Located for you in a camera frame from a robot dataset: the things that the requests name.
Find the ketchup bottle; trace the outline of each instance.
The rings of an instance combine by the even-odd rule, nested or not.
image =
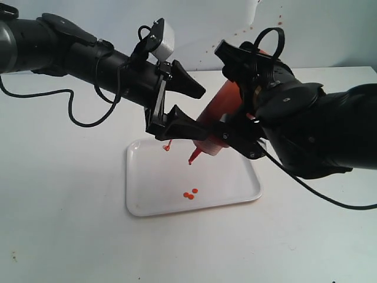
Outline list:
[[[219,121],[224,114],[233,114],[241,103],[238,85],[231,81],[226,81],[196,120],[205,126],[211,126]],[[203,141],[194,140],[194,144],[196,149],[188,160],[189,165],[201,152],[215,156],[223,147],[229,147],[229,145],[214,136],[210,136]]]

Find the white table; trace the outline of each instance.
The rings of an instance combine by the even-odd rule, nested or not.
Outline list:
[[[377,82],[369,67],[295,70],[327,92]],[[225,79],[195,72],[202,100],[168,94],[196,117]],[[8,75],[17,93],[71,87],[74,113],[107,109],[72,77]],[[67,116],[68,95],[0,95],[1,282],[375,282],[377,210],[357,212],[313,196],[267,159],[254,162],[264,195],[254,203],[136,218],[125,208],[124,150],[144,132],[143,109],[123,101],[102,125]],[[377,172],[309,182],[351,204],[377,202]]]

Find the white plastic tray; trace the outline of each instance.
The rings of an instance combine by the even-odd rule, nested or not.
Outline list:
[[[190,166],[195,149],[190,140],[173,140],[167,152],[161,142],[137,140],[127,149],[126,203],[135,216],[151,216],[186,210],[249,202],[262,188],[249,160],[233,149],[217,156],[202,153]],[[190,200],[184,192],[194,195]]]

